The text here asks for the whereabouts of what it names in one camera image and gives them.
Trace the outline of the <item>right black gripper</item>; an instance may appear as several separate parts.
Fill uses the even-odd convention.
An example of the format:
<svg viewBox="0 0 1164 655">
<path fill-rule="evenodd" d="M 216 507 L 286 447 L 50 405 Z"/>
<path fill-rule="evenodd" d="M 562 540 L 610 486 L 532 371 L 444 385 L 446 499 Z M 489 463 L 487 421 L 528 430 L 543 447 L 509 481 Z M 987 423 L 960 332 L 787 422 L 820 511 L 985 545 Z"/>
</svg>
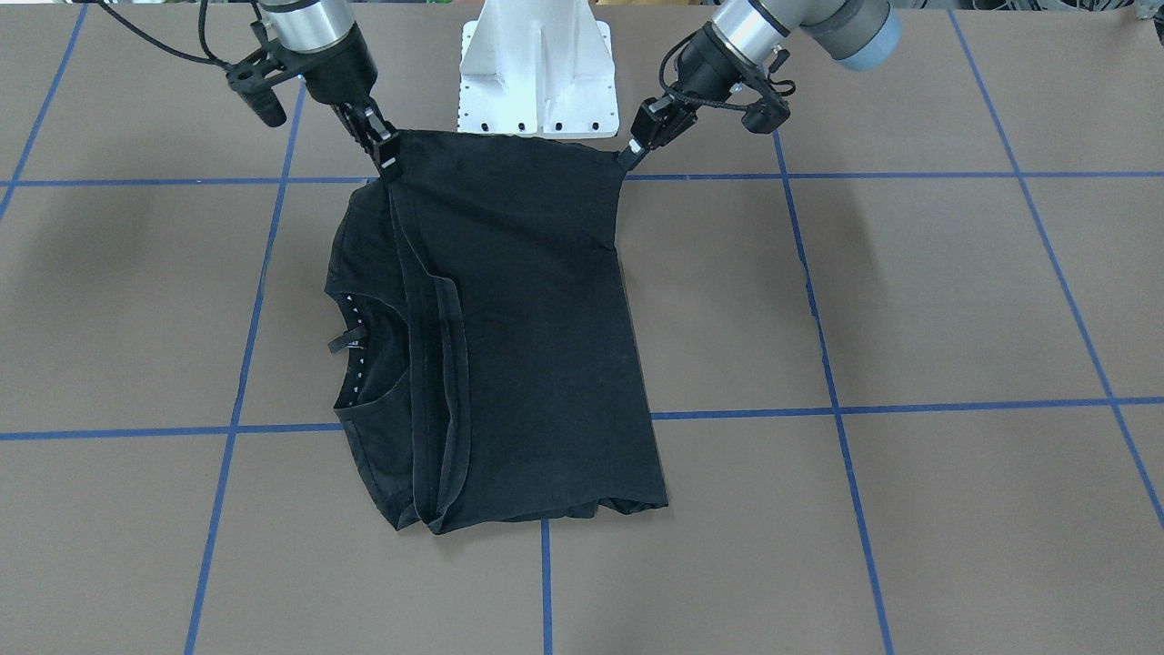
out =
<svg viewBox="0 0 1164 655">
<path fill-rule="evenodd" d="M 377 69 L 362 33 L 348 33 L 331 47 L 300 55 L 308 95 L 317 104 L 336 106 L 345 130 L 369 155 L 384 184 L 402 175 L 400 133 L 386 127 L 372 87 Z"/>
</svg>

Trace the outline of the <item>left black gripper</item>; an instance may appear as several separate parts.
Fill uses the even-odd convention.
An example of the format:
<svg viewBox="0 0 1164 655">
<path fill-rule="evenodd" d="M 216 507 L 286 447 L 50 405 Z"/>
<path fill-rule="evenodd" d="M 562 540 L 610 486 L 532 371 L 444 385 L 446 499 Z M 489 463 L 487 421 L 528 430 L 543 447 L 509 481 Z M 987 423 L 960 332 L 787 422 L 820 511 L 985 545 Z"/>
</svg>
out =
<svg viewBox="0 0 1164 655">
<path fill-rule="evenodd" d="M 624 173 L 636 170 L 650 154 L 669 145 L 696 123 L 696 113 L 682 108 L 740 108 L 731 104 L 736 86 L 755 72 L 755 63 L 737 54 L 710 24 L 677 43 L 675 100 L 648 98 L 637 108 L 629 145 L 617 156 Z"/>
</svg>

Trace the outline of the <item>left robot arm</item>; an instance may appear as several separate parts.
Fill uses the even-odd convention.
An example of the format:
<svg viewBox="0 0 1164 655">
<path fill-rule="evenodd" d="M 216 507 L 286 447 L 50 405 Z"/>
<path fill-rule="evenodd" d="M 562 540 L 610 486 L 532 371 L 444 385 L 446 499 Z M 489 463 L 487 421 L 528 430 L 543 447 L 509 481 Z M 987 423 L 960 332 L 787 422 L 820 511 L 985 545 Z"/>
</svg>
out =
<svg viewBox="0 0 1164 655">
<path fill-rule="evenodd" d="M 696 123 L 703 107 L 736 112 L 748 133 L 769 136 L 790 116 L 797 86 L 774 74 L 790 54 L 785 43 L 804 33 L 851 71 L 880 66 L 897 49 L 902 24 L 888 1 L 724 1 L 698 30 L 663 55 L 660 97 L 637 109 L 625 171 Z"/>
</svg>

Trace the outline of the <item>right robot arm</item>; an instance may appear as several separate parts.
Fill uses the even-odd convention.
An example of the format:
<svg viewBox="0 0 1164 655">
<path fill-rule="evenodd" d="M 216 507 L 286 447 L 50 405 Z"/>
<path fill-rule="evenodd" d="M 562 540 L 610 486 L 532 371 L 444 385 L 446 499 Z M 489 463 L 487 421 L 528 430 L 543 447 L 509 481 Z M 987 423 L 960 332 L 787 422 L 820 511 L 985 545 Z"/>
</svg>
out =
<svg viewBox="0 0 1164 655">
<path fill-rule="evenodd" d="M 349 3 L 260 1 L 260 12 L 276 34 L 271 54 L 281 66 L 336 113 L 384 183 L 399 178 L 400 133 L 372 99 L 377 69 Z"/>
</svg>

